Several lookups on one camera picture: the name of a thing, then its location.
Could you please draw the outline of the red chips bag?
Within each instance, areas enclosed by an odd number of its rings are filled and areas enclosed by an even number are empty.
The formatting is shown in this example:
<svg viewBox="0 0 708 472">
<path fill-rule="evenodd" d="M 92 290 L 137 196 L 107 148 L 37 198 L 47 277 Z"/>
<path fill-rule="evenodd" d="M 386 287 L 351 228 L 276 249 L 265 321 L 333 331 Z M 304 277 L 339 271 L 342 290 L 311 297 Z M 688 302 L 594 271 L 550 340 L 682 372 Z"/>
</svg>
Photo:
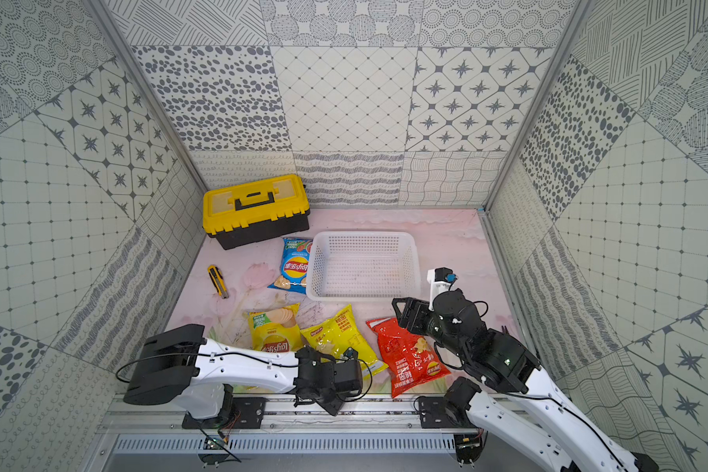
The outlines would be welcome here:
<svg viewBox="0 0 708 472">
<path fill-rule="evenodd" d="M 401 328 L 395 317 L 369 320 L 366 325 L 376 335 L 381 358 L 389 366 L 392 398 L 450 374 L 426 338 Z"/>
</svg>

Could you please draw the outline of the yellow chips bag orange print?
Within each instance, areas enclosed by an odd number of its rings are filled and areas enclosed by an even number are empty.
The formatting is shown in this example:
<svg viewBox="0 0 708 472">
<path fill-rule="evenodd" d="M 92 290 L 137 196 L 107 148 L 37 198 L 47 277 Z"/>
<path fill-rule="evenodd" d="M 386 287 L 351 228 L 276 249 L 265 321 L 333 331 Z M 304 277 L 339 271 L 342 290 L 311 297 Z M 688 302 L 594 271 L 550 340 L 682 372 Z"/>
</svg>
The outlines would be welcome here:
<svg viewBox="0 0 708 472">
<path fill-rule="evenodd" d="M 367 368 L 362 368 L 365 376 L 378 375 L 387 369 L 387 364 L 379 359 L 361 334 L 351 305 L 347 305 L 322 324 L 304 328 L 301 334 L 312 348 L 336 359 L 342 359 L 344 352 L 352 348 L 358 353 L 358 358 L 368 365 Z"/>
</svg>

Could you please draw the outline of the yellow Lays chips bag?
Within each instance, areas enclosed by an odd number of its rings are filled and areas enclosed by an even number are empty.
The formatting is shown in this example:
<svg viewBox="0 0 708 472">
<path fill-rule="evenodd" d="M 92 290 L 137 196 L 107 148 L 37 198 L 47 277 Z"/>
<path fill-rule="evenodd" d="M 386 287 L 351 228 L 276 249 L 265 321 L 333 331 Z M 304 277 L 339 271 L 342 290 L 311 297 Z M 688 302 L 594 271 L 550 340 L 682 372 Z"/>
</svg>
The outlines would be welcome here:
<svg viewBox="0 0 708 472">
<path fill-rule="evenodd" d="M 246 313 L 252 348 L 269 353 L 295 352 L 305 346 L 297 324 L 300 304 Z"/>
</svg>

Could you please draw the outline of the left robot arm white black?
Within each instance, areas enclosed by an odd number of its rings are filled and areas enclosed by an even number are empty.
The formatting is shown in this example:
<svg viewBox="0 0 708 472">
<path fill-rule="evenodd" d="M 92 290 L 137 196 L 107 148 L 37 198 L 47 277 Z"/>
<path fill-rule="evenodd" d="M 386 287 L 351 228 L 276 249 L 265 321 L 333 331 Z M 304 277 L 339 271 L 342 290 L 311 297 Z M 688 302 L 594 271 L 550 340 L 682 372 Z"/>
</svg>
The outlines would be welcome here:
<svg viewBox="0 0 708 472">
<path fill-rule="evenodd" d="M 364 393 L 367 364 L 349 348 L 341 358 L 310 346 L 295 352 L 238 348 L 204 337 L 205 327 L 187 324 L 149 337 L 138 359 L 121 366 L 124 401 L 155 406 L 174 403 L 195 420 L 223 415 L 232 387 L 258 387 L 316 404 L 332 416 Z"/>
</svg>

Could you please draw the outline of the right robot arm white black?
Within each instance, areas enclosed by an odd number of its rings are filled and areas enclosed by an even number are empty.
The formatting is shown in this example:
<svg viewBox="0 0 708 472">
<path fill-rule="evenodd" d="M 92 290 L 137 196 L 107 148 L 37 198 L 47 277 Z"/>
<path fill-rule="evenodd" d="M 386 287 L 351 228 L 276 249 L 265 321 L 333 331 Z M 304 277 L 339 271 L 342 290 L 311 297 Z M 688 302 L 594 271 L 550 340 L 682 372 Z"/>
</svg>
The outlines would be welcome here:
<svg viewBox="0 0 708 472">
<path fill-rule="evenodd" d="M 656 471 L 646 454 L 603 433 L 517 338 L 488 328 L 460 290 L 432 301 L 395 298 L 397 322 L 454 354 L 464 377 L 444 396 L 446 414 L 503 440 L 547 471 Z"/>
</svg>

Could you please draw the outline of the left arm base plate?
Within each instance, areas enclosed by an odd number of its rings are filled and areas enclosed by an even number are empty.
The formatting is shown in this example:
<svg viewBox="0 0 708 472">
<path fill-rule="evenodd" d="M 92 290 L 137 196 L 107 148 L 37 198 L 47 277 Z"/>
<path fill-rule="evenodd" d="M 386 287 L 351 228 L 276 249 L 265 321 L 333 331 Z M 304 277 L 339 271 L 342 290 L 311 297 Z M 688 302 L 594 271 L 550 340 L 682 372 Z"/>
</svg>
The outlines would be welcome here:
<svg viewBox="0 0 708 472">
<path fill-rule="evenodd" d="M 218 416 L 205 420 L 196 420 L 189 413 L 183 419 L 184 430 L 259 430 L 262 426 L 267 399 L 260 396 L 230 395 L 224 402 Z"/>
</svg>

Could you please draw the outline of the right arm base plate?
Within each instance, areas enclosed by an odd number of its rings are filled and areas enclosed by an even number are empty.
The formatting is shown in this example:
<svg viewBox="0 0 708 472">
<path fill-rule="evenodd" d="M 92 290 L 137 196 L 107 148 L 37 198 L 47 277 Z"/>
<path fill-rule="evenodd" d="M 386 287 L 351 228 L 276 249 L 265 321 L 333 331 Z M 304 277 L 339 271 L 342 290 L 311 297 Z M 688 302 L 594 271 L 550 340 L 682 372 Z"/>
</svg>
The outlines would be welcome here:
<svg viewBox="0 0 708 472">
<path fill-rule="evenodd" d="M 469 403 L 466 400 L 420 395 L 414 408 L 424 430 L 475 429 L 468 418 Z"/>
</svg>

